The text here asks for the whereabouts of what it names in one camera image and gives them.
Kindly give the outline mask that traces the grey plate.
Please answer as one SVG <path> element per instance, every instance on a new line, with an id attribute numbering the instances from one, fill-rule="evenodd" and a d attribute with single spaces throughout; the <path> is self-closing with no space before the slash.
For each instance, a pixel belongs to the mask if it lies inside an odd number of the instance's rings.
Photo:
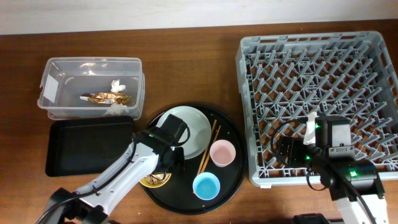
<path id="1" fill-rule="evenodd" d="M 190 130 L 189 140 L 182 145 L 185 159 L 199 156 L 210 141 L 211 126 L 208 118 L 194 107 L 177 106 L 166 111 L 156 126 L 161 127 L 170 114 L 182 119 Z"/>

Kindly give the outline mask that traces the yellow bowl with food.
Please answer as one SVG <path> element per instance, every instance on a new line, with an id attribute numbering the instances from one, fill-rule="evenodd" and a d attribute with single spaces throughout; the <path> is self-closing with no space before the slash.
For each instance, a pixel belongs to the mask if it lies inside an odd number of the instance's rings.
<path id="1" fill-rule="evenodd" d="M 171 173 L 159 172 L 145 176 L 139 182 L 141 185 L 148 188 L 159 188 L 165 185 L 171 178 Z"/>

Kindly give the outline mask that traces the white tissue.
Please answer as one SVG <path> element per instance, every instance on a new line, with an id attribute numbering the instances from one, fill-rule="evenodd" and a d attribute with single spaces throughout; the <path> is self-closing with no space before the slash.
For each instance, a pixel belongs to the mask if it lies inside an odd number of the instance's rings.
<path id="1" fill-rule="evenodd" d="M 113 103 L 105 112 L 106 116 L 119 116 L 127 113 L 129 110 L 126 105 Z"/>
<path id="2" fill-rule="evenodd" d="M 111 93 L 119 93 L 120 91 L 124 91 L 125 89 L 126 89 L 126 86 L 120 84 L 119 79 L 113 80 L 111 82 Z"/>

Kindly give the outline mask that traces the blue cup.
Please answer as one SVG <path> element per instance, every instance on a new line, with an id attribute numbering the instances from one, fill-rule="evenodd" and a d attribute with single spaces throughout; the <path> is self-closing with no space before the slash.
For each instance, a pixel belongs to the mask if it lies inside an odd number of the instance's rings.
<path id="1" fill-rule="evenodd" d="M 204 172 L 193 180 L 193 193 L 201 200 L 213 200 L 220 192 L 220 181 L 216 175 Z"/>

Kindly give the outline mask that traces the brown gold snack wrapper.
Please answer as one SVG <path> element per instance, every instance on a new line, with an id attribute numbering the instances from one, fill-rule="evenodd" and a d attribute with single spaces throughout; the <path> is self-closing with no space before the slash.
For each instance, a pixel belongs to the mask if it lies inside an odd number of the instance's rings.
<path id="1" fill-rule="evenodd" d="M 85 93 L 80 96 L 81 100 L 90 101 L 97 104 L 105 104 L 105 105 L 112 105 L 112 104 L 119 104 L 125 105 L 130 99 L 130 96 L 127 96 L 123 93 L 107 93 L 107 92 L 100 92 L 100 93 Z"/>

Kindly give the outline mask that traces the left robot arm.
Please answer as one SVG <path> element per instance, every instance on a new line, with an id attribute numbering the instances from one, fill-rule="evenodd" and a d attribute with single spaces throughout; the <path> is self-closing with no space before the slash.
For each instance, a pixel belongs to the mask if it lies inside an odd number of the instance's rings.
<path id="1" fill-rule="evenodd" d="M 38 223 L 65 223 L 75 218 L 82 223 L 108 223 L 116 205 L 145 176 L 168 177 L 183 171 L 181 137 L 189 132 L 188 125 L 171 114 L 161 127 L 134 134 L 122 156 L 97 178 L 74 192 L 58 189 Z"/>

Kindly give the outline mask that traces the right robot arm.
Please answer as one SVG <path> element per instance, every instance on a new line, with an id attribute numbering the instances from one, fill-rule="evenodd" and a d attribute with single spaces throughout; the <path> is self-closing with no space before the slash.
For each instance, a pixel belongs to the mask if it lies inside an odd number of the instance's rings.
<path id="1" fill-rule="evenodd" d="M 354 158 L 349 119 L 310 113 L 295 122 L 305 125 L 304 138 L 282 136 L 275 141 L 271 136 L 274 157 L 288 168 L 319 175 L 343 223 L 388 223 L 381 178 L 372 162 Z"/>

